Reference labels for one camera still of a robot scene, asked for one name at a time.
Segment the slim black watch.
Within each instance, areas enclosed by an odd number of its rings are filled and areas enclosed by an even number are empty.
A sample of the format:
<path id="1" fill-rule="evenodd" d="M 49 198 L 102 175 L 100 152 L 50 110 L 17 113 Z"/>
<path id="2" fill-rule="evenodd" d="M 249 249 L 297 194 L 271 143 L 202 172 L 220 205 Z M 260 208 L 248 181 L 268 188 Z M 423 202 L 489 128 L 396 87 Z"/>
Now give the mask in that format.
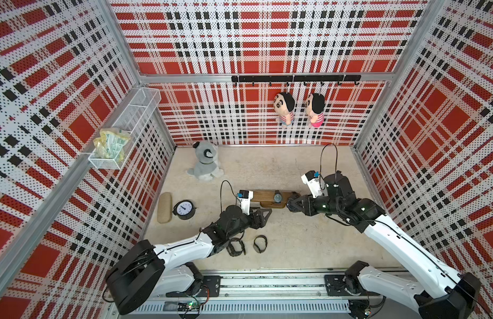
<path id="1" fill-rule="evenodd" d="M 258 235 L 253 240 L 253 248 L 259 254 L 264 253 L 267 249 L 267 246 L 268 246 L 268 239 L 265 235 Z"/>
<path id="2" fill-rule="evenodd" d="M 279 204 L 279 203 L 282 203 L 282 200 L 283 200 L 283 196 L 282 196 L 281 192 L 276 190 L 274 192 L 273 202 Z"/>

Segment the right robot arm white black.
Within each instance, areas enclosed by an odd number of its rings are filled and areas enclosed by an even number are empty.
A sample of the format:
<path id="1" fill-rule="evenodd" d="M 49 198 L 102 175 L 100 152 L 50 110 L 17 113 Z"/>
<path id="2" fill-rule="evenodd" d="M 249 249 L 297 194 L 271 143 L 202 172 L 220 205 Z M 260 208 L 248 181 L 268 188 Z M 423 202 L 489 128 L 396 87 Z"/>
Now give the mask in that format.
<path id="1" fill-rule="evenodd" d="M 353 227 L 389 252 L 414 277 L 405 280 L 357 261 L 344 273 L 346 291 L 353 296 L 374 292 L 417 312 L 422 318 L 468 318 L 481 288 L 470 272 L 461 274 L 407 236 L 377 203 L 358 198 L 340 171 L 323 178 L 316 171 L 302 176 L 309 195 L 292 195 L 291 212 L 323 214 Z"/>

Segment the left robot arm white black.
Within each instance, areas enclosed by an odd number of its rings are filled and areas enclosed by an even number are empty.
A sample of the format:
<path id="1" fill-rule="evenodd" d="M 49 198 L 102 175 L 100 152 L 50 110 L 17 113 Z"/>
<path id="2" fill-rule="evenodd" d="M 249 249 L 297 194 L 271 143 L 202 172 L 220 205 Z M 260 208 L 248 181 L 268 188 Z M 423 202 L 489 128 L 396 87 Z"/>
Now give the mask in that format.
<path id="1" fill-rule="evenodd" d="M 245 214 L 230 205 L 195 236 L 164 245 L 152 245 L 146 239 L 138 242 L 105 275 L 112 303 L 121 315 L 127 315 L 153 295 L 197 294 L 203 277 L 194 261 L 220 253 L 249 228 L 263 228 L 271 214 L 271 209 L 262 207 Z"/>

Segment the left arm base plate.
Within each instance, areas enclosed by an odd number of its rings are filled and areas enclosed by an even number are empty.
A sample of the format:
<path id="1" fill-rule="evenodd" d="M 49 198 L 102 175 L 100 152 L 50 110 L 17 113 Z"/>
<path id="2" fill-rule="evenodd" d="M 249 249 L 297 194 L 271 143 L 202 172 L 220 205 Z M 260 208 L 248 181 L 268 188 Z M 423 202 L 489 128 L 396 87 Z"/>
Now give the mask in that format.
<path id="1" fill-rule="evenodd" d="M 221 276 L 204 276 L 193 281 L 186 291 L 171 291 L 165 294 L 166 297 L 198 296 L 198 297 L 218 297 L 221 289 Z"/>

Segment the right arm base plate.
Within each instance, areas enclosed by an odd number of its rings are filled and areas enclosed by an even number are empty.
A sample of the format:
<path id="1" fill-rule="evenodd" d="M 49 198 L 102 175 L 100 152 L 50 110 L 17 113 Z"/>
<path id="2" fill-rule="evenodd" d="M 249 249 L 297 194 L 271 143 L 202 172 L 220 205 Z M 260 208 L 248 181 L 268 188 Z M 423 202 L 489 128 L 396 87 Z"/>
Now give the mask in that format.
<path id="1" fill-rule="evenodd" d="M 375 292 L 367 292 L 362 291 L 359 294 L 351 295 L 346 291 L 346 276 L 344 274 L 341 275 L 325 275 L 324 276 L 324 285 L 326 288 L 326 292 L 328 296 L 341 296 L 341 297 L 349 297 L 349 298 L 366 298 L 367 296 L 375 296 L 378 297 L 380 294 Z"/>

